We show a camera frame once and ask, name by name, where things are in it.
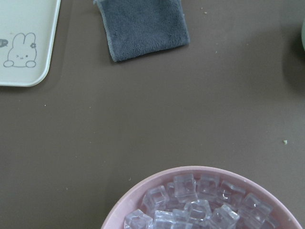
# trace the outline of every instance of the tabletop surface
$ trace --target tabletop surface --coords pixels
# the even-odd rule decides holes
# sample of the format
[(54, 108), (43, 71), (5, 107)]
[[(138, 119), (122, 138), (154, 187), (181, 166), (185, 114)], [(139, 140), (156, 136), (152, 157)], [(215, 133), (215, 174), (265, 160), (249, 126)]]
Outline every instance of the tabletop surface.
[(47, 77), (0, 87), (1, 228), (99, 229), (185, 165), (253, 180), (305, 226), (304, 1), (182, 5), (189, 45), (114, 63), (98, 8), (61, 1)]

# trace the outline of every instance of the cartoon rabbit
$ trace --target cartoon rabbit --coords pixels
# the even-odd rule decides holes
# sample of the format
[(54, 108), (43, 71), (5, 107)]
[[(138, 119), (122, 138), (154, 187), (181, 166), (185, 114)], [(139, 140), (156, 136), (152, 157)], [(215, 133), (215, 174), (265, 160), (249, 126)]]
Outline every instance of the cartoon rabbit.
[(37, 55), (35, 40), (36, 36), (32, 32), (27, 35), (18, 33), (14, 37), (8, 60), (3, 63), (4, 67), (35, 67)]

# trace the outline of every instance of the gray towel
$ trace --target gray towel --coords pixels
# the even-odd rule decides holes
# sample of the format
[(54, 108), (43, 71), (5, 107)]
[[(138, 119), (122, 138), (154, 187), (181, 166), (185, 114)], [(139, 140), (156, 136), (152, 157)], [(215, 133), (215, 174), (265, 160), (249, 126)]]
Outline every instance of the gray towel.
[(190, 42), (180, 0), (94, 0), (113, 61)]

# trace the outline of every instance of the round pink container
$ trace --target round pink container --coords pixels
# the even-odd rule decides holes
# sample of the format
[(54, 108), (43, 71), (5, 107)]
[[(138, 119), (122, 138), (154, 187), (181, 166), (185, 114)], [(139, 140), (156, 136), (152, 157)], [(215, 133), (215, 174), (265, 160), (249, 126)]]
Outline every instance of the round pink container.
[(123, 229), (124, 217), (140, 207), (145, 192), (158, 185), (164, 185), (173, 180), (175, 175), (193, 173), (196, 179), (200, 178), (202, 173), (210, 175), (219, 175), (237, 186), (243, 187), (247, 192), (254, 193), (261, 200), (274, 207), (272, 216), (281, 224), (283, 229), (302, 229), (290, 211), (270, 192), (254, 183), (253, 181), (238, 174), (213, 167), (203, 166), (185, 166), (168, 169), (156, 173), (132, 187), (112, 208), (109, 215), (102, 225), (102, 229)]

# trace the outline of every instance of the bunny paw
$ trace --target bunny paw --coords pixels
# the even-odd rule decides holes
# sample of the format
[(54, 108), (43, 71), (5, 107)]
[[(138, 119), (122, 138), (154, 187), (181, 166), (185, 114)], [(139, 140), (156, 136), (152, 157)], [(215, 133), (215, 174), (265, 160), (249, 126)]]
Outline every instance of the bunny paw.
[(3, 63), (4, 67), (11, 67), (14, 65), (14, 61), (6, 61)]
[(36, 62), (35, 61), (28, 61), (28, 62), (26, 62), (26, 66), (28, 68), (33, 68), (33, 67), (36, 66)]

